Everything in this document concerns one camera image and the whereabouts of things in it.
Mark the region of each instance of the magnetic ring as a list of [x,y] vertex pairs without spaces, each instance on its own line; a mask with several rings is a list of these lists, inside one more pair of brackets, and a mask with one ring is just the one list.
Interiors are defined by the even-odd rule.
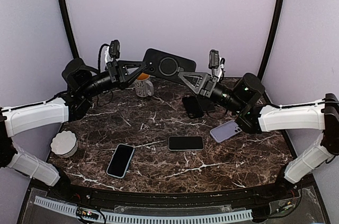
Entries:
[[172,57],[165,57],[160,61],[159,70],[165,76],[173,76],[179,66],[175,59]]

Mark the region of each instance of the mug handle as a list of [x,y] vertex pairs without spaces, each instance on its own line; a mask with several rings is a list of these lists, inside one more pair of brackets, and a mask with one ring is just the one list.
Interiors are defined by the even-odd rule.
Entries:
[[154,95],[154,86],[152,82],[149,80],[146,80],[145,83],[146,83],[146,91],[147,91],[148,96]]

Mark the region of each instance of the marble tabletop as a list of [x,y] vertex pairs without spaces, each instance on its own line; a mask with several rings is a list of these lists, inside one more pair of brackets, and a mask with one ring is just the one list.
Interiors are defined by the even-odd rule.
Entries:
[[[225,78],[232,87],[237,79]],[[136,96],[133,87],[113,91],[110,104],[96,104],[79,121],[65,123],[78,139],[70,158],[51,153],[49,163],[62,168],[73,184],[97,189],[144,193],[196,193],[246,188],[273,183],[281,166],[292,156],[281,132],[247,135],[243,132],[220,144],[209,132],[233,117],[189,119],[181,98],[187,87],[152,78],[155,94]],[[100,95],[99,105],[111,94]],[[220,117],[217,107],[211,115]],[[169,136],[202,136],[204,150],[169,151]],[[135,147],[123,179],[106,174],[118,144]]]

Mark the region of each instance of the white bowl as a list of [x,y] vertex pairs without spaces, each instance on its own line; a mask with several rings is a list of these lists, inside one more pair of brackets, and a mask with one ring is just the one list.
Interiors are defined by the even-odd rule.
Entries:
[[78,149],[76,136],[71,131],[63,131],[58,133],[51,143],[52,152],[62,158],[72,156]]

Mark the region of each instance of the smartphone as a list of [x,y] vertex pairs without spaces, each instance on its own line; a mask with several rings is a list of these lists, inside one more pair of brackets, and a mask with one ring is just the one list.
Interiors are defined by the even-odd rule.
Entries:
[[202,137],[169,137],[168,148],[171,151],[202,150]]
[[186,113],[189,118],[195,119],[203,117],[203,110],[199,105],[199,102],[195,96],[188,96],[182,98],[182,103],[186,109]]
[[221,143],[231,137],[242,132],[239,125],[234,121],[228,121],[214,129],[211,129],[210,134],[214,138],[214,140],[218,143]]
[[197,100],[203,112],[212,113],[216,110],[216,107],[214,106],[214,102],[209,100],[208,98],[197,96]]
[[134,147],[119,144],[112,156],[106,173],[116,178],[124,178],[134,154]]

